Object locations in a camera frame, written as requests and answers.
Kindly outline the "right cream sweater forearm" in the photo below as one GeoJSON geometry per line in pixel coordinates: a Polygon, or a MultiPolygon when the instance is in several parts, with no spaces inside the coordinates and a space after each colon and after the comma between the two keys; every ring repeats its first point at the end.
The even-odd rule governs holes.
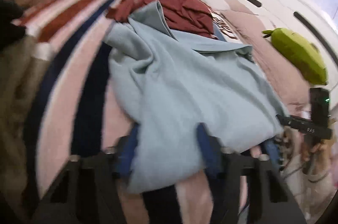
{"type": "Polygon", "coordinates": [[[331,203],[337,187],[334,185],[330,162],[320,171],[315,169],[319,166],[315,162],[308,174],[303,173],[304,166],[301,156],[295,156],[282,172],[282,178],[289,186],[307,223],[316,223],[331,203]]]}

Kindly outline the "person right hand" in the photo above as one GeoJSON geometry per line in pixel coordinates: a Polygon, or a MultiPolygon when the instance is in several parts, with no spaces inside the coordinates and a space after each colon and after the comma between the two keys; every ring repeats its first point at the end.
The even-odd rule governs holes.
{"type": "Polygon", "coordinates": [[[303,140],[301,144],[301,162],[305,175],[322,175],[331,167],[331,148],[335,139],[321,140],[313,145],[312,140],[303,140]]]}

